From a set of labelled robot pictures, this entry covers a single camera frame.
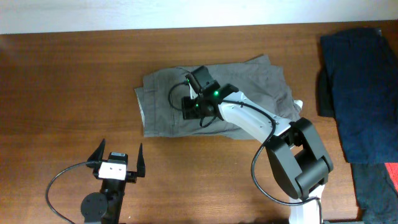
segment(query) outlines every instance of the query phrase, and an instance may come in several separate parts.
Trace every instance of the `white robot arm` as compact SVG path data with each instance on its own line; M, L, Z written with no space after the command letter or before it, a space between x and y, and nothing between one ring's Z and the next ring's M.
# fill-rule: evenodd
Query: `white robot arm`
M189 72L186 78L179 83L190 87L190 96L182 98L183 118L202 119L202 123L205 117L218 117L247 131L262 143L252 163L252 177L258 189L273 201L290 206L291 224L322 223L320 198L333 163L311 122L305 118L296 122L281 118L253 103L235 86L220 87L204 66ZM290 149L301 145L303 150L293 155ZM257 183L254 166L263 147L275 180L289 195L289 203L274 199Z

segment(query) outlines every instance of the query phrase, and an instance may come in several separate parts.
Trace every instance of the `folded gray fabric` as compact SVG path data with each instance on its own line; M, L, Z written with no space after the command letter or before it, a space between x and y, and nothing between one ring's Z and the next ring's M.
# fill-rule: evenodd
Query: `folded gray fabric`
M192 71L198 67L184 68ZM294 121L299 119L301 109L294 103L292 92L284 80L283 69L270 65L266 56L246 63L207 65L207 68L221 86L230 83L271 113ZM199 119L184 120L180 111L173 110L167 99L169 90L174 84L184 81L185 75L181 69L162 69L146 75L144 87L135 89L143 110L145 137L219 134L233 139L253 139L241 128L218 118L210 126L202 128ZM180 107L181 98L188 95L186 86L176 88L172 95L173 103Z

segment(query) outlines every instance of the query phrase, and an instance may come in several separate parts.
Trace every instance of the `white wall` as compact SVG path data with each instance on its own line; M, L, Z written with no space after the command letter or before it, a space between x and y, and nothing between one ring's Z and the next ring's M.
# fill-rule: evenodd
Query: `white wall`
M398 19L398 0L2 0L0 34Z

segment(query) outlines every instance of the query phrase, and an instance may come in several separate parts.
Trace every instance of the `red cloth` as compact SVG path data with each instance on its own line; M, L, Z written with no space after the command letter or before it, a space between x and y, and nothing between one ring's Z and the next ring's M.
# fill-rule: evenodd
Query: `red cloth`
M396 191L398 192L398 163L386 163L386 168L388 171L388 174L390 175L390 178L392 182L394 183L394 187L396 188Z

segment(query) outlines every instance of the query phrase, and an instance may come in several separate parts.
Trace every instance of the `wooden table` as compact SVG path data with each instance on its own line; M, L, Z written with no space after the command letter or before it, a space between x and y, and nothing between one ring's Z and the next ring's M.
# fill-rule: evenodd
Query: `wooden table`
M294 98L304 101L301 115L315 124L333 159L324 218L356 219L350 165L334 119L317 116L315 84L320 36L357 26L382 27L397 52L396 21L0 35L0 222L62 223L45 203L45 188L59 171L87 160L103 138L105 156L130 155L129 170L144 144L147 176L126 186L121 222L287 218L289 208L265 198L251 180L257 141L143 138L134 93L144 75L161 68L243 62L259 54L284 68ZM287 200L265 155L257 173L269 193ZM78 168L56 181L50 200L81 223L81 201L100 187L89 168Z

